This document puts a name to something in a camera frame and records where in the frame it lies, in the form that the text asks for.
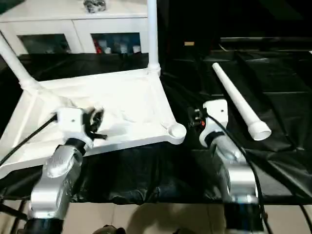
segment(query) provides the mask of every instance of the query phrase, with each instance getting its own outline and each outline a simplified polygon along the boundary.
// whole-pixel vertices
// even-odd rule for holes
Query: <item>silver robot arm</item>
[[[224,202],[227,232],[231,234],[262,233],[263,225],[255,177],[241,150],[222,128],[228,123],[227,102],[207,101],[202,109],[189,110],[190,127],[199,133],[201,145],[222,160],[219,190]]]
[[[103,110],[85,112],[80,108],[58,110],[58,126],[64,133],[64,145],[59,145],[42,168],[42,175],[31,193],[29,217],[25,234],[57,234],[62,232],[73,187],[80,171],[83,155],[93,148],[102,122]]]

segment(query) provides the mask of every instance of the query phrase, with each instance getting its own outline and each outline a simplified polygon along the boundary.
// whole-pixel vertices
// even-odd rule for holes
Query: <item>black cable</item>
[[[258,190],[258,198],[259,198],[259,206],[260,206],[260,210],[261,210],[261,218],[262,218],[262,220],[263,220],[263,222],[267,228],[268,234],[273,234],[272,229],[270,228],[270,225],[268,223],[267,214],[266,214],[265,209],[264,209],[264,201],[263,201],[263,195],[262,195],[260,180],[259,180],[257,171],[255,170],[255,167],[252,165],[249,157],[247,156],[246,152],[243,150],[243,147],[239,145],[239,143],[237,142],[237,140],[234,139],[232,134],[214,117],[212,117],[211,115],[208,115],[208,114],[207,114],[207,117],[212,119],[226,133],[226,135],[233,141],[233,143],[241,151],[242,155],[245,157],[247,163],[249,164],[250,168],[252,169],[253,174],[254,174],[254,178],[255,178],[255,183],[257,186],[257,190]]]
[[[311,223],[311,220],[309,218],[309,215],[308,215],[308,213],[307,213],[307,211],[306,211],[306,209],[304,208],[303,205],[299,205],[299,206],[300,206],[300,209],[301,209],[301,211],[302,211],[302,213],[303,213],[303,215],[304,215],[304,217],[306,219],[307,225],[308,225],[308,227],[310,229],[310,233],[312,233],[312,223]]]
[[[26,137],[24,140],[21,141],[20,144],[15,146],[3,159],[0,161],[0,166],[2,166],[6,160],[9,159],[12,154],[14,154],[20,147],[22,147],[27,141],[29,141],[32,137],[37,135],[42,129],[44,129],[46,126],[48,126],[53,121],[57,120],[57,115],[52,116],[47,122],[45,122],[42,126],[40,126],[37,130],[35,130],[32,134],[30,134],[28,137]]]

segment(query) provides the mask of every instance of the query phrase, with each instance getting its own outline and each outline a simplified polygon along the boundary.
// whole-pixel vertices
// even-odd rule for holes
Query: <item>black plastic sheet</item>
[[[21,58],[37,80],[68,78],[143,68],[146,55],[36,55]],[[272,130],[264,141],[253,141],[247,127],[214,74],[219,62],[259,117]],[[187,126],[187,108],[225,98],[228,130],[255,164],[266,203],[312,202],[312,55],[304,53],[215,53],[205,59],[171,59],[161,81],[178,122]],[[20,96],[17,79],[1,70],[2,131]],[[73,202],[211,203],[220,202],[219,161],[200,146],[189,130],[183,144],[162,142],[84,158]],[[28,199],[41,167],[14,171],[0,180],[0,197]]]

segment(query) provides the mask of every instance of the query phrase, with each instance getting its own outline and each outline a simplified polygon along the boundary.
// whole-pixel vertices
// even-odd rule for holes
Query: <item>white pipe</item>
[[[158,36],[157,36],[157,0],[147,0],[148,8],[148,31],[149,31],[149,54],[148,68],[151,71],[160,72],[158,62]]]
[[[29,73],[26,71],[20,60],[16,57],[14,52],[12,51],[11,47],[5,41],[3,36],[0,34],[0,54],[2,55],[3,59],[9,65],[13,73],[19,79],[19,83],[24,89],[25,87],[29,86],[38,86],[37,81],[32,78]]]
[[[249,134],[254,140],[264,140],[271,135],[271,130],[267,124],[259,119],[257,114],[253,111],[235,85],[231,82],[229,77],[225,74],[218,63],[213,64],[213,69],[220,81],[222,82],[225,90],[229,94],[240,115],[248,126]]]

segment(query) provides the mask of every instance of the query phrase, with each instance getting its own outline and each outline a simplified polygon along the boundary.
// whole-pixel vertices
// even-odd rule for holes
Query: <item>white shelf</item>
[[[106,11],[90,14],[82,0],[26,0],[0,16],[0,22],[147,18],[146,0],[109,0]]]

